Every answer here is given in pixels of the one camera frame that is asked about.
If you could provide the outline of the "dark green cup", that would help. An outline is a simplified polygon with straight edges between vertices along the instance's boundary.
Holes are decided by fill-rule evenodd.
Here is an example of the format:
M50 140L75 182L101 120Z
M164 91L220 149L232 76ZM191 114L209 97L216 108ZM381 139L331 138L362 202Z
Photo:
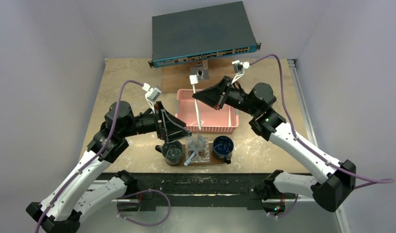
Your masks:
M184 153L182 149L183 145L179 141L155 146L155 150L161 153L166 163L171 166L176 166L182 163L184 159Z

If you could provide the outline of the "pink plastic basket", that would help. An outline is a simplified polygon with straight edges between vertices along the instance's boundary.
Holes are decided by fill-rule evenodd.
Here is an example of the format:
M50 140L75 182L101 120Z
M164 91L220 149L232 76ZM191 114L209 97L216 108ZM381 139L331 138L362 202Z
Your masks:
M198 100L202 130L198 130L192 89L177 91L177 110L175 116L186 123L186 128L191 132L230 134L239 125L239 111L231 107L231 127L228 127L228 105L215 110Z

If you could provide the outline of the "clear acrylic holder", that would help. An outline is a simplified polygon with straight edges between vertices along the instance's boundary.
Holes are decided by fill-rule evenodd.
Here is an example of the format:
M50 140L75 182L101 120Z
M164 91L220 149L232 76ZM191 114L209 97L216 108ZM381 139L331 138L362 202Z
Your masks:
M207 155L207 146L209 145L208 140L207 140L207 144L206 144L206 150L205 151L201 151L196 154L196 156L199 156L199 159L196 159L197 162L207 162L209 161L209 156ZM187 147L187 158L191 155L192 151L188 150Z

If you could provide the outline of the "oval wooden tray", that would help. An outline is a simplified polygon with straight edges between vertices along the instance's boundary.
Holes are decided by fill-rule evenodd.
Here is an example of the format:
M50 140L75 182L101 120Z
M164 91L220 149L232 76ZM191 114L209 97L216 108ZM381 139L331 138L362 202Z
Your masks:
M199 156L195 156L193 158L193 160L189 163L188 166L206 166L206 165L221 165L221 164L225 164L224 161L217 159L214 155L213 155L213 143L209 143L209 145L207 146L207 155L209 156L209 161L207 162L197 162L196 159L199 159ZM182 152L183 152L183 158L182 158L182 162L177 164L177 165L171 165L170 166L184 166L184 162L187 159L187 146L185 144L182 144Z

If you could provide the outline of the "blue cup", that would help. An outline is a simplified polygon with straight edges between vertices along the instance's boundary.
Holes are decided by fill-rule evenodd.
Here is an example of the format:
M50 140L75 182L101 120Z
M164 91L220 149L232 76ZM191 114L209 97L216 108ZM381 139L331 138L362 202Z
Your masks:
M222 135L214 139L212 145L212 156L216 159L226 163L231 163L231 155L234 150L234 143L231 138Z

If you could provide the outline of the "light blue toothbrush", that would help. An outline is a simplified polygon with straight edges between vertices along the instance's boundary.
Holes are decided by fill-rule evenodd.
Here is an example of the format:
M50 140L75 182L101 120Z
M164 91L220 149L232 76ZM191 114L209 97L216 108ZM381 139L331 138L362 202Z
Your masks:
M191 155L185 160L184 166L188 166L188 165L191 163L192 159L196 156L197 153L198 153L198 151L197 151L197 150L194 150L194 151L191 153Z

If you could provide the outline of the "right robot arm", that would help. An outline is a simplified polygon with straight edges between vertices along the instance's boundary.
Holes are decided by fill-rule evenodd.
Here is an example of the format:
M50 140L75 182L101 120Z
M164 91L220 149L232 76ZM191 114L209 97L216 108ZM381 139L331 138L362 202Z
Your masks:
M216 85L194 93L193 98L215 110L228 105L251 115L249 125L256 135L283 149L310 172L307 176L275 170L264 180L264 200L291 193L312 198L323 209L335 212L354 190L355 164L350 160L341 162L310 142L303 142L287 119L273 109L277 98L269 84L257 83L246 93L225 76Z

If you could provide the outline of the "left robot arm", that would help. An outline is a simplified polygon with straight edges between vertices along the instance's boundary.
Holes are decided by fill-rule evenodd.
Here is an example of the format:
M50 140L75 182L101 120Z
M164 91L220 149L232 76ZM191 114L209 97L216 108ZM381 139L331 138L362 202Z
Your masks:
M32 202L26 212L37 230L75 233L86 217L113 199L130 199L139 194L138 181L129 172L117 172L106 184L88 192L89 186L127 149L127 138L155 132L165 143L191 136L186 124L157 102L135 116L126 101L113 103L100 130L65 180L41 202Z

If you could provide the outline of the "wooden base board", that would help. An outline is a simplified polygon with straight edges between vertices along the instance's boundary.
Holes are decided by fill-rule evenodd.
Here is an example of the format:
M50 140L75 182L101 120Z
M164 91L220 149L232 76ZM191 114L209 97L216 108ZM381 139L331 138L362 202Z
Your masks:
M196 89L205 89L221 81L224 76L234 77L233 58L211 59L205 62L208 67L209 79L199 81ZM191 68L202 62L190 62L162 68L161 90L164 93L176 93L179 89L191 89L189 76Z

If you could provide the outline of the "metal stand bracket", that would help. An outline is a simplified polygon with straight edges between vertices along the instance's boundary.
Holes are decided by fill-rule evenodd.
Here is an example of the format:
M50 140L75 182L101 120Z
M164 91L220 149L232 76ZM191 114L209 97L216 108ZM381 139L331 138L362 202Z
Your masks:
M209 80L208 61L198 62L195 67L190 68L191 75L196 75L198 81Z

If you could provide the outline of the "black base frame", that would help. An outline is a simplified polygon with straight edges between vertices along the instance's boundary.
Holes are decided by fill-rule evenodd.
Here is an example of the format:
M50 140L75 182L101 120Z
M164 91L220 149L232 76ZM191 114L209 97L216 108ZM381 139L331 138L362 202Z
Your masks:
M123 197L140 201L141 211L156 207L243 207L261 210L282 197L266 180L269 173L130 173Z

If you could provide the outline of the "network switch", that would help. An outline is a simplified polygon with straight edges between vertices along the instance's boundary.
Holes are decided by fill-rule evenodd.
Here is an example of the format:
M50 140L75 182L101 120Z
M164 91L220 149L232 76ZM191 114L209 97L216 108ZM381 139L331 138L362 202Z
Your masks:
M151 68L253 53L244 3L236 1L152 17Z

